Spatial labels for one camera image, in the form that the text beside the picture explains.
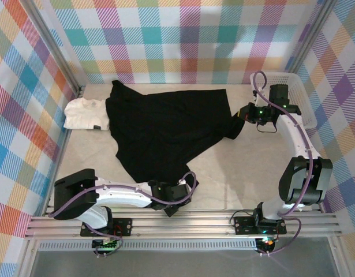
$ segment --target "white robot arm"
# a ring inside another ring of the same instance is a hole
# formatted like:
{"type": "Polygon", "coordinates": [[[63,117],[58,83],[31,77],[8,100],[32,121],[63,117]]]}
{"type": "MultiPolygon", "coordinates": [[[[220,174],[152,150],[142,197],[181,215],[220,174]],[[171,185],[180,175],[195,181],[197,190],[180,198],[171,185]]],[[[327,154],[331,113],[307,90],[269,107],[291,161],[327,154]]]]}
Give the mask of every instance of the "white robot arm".
{"type": "Polygon", "coordinates": [[[239,117],[258,125],[272,122],[285,139],[292,157],[279,181],[279,196],[260,203],[255,209],[256,223],[260,224],[261,221],[281,220],[282,215],[293,209],[296,202],[298,207],[321,203],[330,181],[332,163],[329,159],[323,159],[312,145],[305,132],[300,109],[290,104],[287,85],[272,85],[269,93],[262,92],[260,100],[256,97],[255,101],[256,104],[249,103],[243,107],[239,117]],[[305,184],[308,187],[302,195],[305,184]]]}
{"type": "MultiPolygon", "coordinates": [[[[96,199],[96,205],[86,210],[83,214],[79,215],[76,219],[90,225],[94,229],[104,228],[108,224],[108,210],[105,207],[113,205],[132,205],[139,208],[144,208],[152,203],[152,200],[140,192],[122,189],[110,188],[105,185],[112,185],[112,182],[98,178],[95,181],[95,186],[102,186],[103,188],[95,190],[99,195],[96,199]]],[[[151,188],[148,183],[134,184],[135,189],[140,189],[148,194],[152,194],[151,188]]]]}
{"type": "Polygon", "coordinates": [[[196,187],[196,178],[191,190],[183,179],[179,184],[158,181],[120,184],[96,177],[94,169],[84,169],[55,182],[54,212],[50,217],[78,219],[93,229],[102,230],[113,228],[109,206],[163,209],[172,216],[180,206],[190,202],[196,187]]]}

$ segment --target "white basket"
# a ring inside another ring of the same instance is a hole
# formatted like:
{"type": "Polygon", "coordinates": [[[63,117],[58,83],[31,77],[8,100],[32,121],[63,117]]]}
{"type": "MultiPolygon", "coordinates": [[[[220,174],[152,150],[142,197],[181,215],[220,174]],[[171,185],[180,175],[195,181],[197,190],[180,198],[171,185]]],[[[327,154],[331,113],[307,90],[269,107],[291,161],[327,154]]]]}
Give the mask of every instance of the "white basket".
{"type": "MultiPolygon", "coordinates": [[[[304,128],[315,128],[317,126],[315,112],[312,109],[309,97],[299,76],[294,73],[285,72],[265,72],[265,74],[267,76],[266,88],[268,90],[270,89],[270,85],[284,84],[289,86],[290,104],[297,105],[302,112],[304,128]]],[[[254,90],[253,76],[254,73],[251,74],[251,84],[254,90]]],[[[264,85],[262,74],[257,74],[256,84],[258,87],[264,85]]]]}

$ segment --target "white shirt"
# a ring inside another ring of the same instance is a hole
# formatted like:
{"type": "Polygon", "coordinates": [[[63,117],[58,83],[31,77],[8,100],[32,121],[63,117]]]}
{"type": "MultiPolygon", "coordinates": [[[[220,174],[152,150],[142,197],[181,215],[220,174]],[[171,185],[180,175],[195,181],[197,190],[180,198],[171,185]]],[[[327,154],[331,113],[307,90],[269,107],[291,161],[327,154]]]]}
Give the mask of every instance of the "white shirt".
{"type": "Polygon", "coordinates": [[[77,98],[64,109],[66,129],[109,129],[109,118],[105,100],[77,98]]]}

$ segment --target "colorful plaid wall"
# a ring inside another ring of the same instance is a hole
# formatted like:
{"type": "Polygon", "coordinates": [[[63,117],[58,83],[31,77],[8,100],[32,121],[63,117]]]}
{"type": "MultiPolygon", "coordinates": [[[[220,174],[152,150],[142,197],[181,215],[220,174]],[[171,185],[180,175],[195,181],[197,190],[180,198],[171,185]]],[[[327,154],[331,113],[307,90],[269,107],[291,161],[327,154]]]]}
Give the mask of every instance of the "colorful plaid wall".
{"type": "Polygon", "coordinates": [[[294,62],[294,59],[300,53],[300,51],[304,45],[305,39],[313,31],[313,29],[312,29],[313,23],[316,21],[317,16],[319,15],[319,12],[321,11],[321,8],[325,2],[326,2],[326,0],[317,0],[317,4],[313,8],[312,14],[309,17],[307,24],[305,25],[301,35],[299,36],[299,39],[294,47],[293,53],[287,62],[287,65],[285,67],[285,71],[289,71],[289,67],[292,65],[292,63],[294,62]]]}
{"type": "Polygon", "coordinates": [[[0,277],[46,195],[74,97],[18,0],[0,0],[0,277]]]}
{"type": "Polygon", "coordinates": [[[79,83],[248,83],[283,71],[317,0],[36,0],[79,83]]]}
{"type": "Polygon", "coordinates": [[[334,164],[324,203],[355,263],[355,0],[338,1],[299,75],[318,121],[311,140],[334,164]]]}

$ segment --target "aluminum rail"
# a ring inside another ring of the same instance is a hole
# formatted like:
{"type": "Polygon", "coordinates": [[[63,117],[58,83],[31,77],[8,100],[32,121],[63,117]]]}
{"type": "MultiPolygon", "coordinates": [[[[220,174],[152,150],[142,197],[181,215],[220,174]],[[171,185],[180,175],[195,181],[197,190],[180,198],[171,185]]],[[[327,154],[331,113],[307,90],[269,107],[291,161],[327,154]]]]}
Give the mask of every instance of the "aluminum rail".
{"type": "MultiPolygon", "coordinates": [[[[235,235],[229,219],[235,210],[180,211],[168,218],[163,211],[139,208],[113,209],[114,218],[132,218],[132,235],[125,239],[217,239],[261,238],[267,235],[235,235]]],[[[320,211],[295,212],[292,216],[302,222],[300,237],[329,237],[341,235],[341,228],[334,214],[320,211]]],[[[78,220],[55,220],[48,217],[33,217],[28,226],[26,239],[84,239],[80,236],[78,220]]],[[[296,221],[286,222],[287,234],[291,237],[298,229],[296,221]]]]}

